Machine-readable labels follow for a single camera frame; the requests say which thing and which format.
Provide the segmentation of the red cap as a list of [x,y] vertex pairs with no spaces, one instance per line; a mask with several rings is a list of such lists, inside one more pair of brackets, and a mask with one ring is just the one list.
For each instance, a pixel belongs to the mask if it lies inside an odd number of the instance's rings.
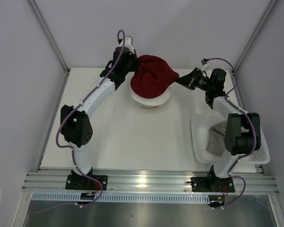
[[131,78],[130,86],[142,98],[159,97],[179,78],[179,74],[158,56],[141,55],[138,60],[140,69]]

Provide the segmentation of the white bucket hat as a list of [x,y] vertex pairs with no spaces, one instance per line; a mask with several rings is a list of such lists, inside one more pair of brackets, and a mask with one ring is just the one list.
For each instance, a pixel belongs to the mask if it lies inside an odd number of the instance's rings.
[[130,95],[132,99],[138,105],[142,104],[142,105],[159,105],[160,106],[169,100],[171,93],[172,93],[172,89],[168,87],[163,94],[159,95],[158,97],[148,99],[148,98],[144,98],[144,97],[137,95],[132,89],[130,89]]

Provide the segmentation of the grey bucket hat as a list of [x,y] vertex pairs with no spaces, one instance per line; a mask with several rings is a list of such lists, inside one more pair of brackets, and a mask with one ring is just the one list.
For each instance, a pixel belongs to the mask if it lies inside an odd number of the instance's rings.
[[224,145],[224,137],[226,132],[226,121],[220,122],[209,129],[209,139],[207,151],[211,154],[221,157],[226,148]]

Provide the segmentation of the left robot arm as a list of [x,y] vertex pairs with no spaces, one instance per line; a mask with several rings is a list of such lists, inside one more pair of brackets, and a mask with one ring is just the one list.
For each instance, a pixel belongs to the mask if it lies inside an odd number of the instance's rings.
[[78,103],[61,108],[61,124],[56,134],[56,144],[60,148],[70,148],[74,163],[73,171],[78,174],[76,184],[88,189],[93,184],[87,144],[93,135],[91,117],[101,103],[114,93],[130,72],[139,69],[135,49],[131,45],[117,47],[113,59],[100,74],[100,79]]

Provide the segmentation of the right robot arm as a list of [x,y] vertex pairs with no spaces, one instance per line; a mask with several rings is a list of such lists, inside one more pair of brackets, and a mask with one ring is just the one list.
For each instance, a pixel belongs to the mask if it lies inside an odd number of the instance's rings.
[[223,184],[231,183],[231,173],[243,158],[252,155],[261,147],[260,116],[236,106],[224,91],[226,71],[216,68],[206,77],[199,68],[179,77],[176,82],[183,87],[205,92],[205,102],[226,120],[224,151],[201,182],[211,191],[219,190]]

